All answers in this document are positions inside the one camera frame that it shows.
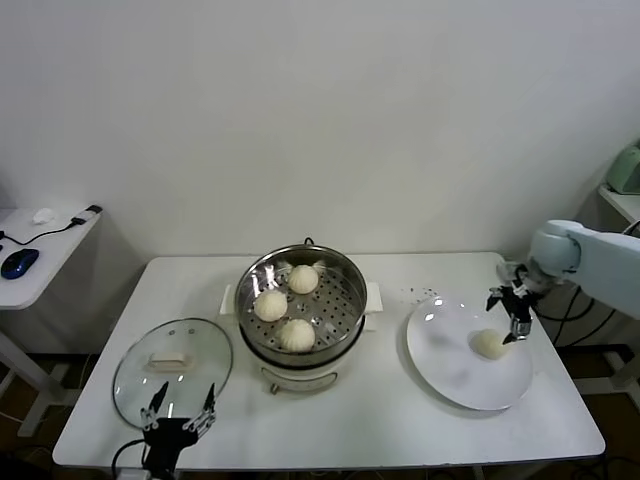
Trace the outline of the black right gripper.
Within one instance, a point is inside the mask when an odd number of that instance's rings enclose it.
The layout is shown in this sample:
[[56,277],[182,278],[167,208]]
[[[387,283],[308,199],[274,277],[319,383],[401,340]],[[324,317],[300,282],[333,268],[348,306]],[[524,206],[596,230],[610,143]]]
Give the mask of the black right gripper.
[[510,324],[509,333],[502,341],[503,345],[527,339],[532,322],[530,310],[535,300],[536,295],[521,280],[514,280],[509,285],[490,289],[485,310],[490,311],[502,302],[509,316],[515,320]]

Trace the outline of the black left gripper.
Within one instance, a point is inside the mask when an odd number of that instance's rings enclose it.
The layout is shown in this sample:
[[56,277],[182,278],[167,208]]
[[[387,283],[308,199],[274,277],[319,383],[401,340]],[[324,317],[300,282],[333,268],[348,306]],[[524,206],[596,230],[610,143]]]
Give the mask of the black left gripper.
[[182,450],[197,443],[196,432],[207,432],[216,421],[215,383],[211,384],[203,407],[195,417],[158,420],[168,387],[169,382],[165,381],[148,406],[140,410],[143,438],[148,446],[143,467],[148,471],[174,471]]

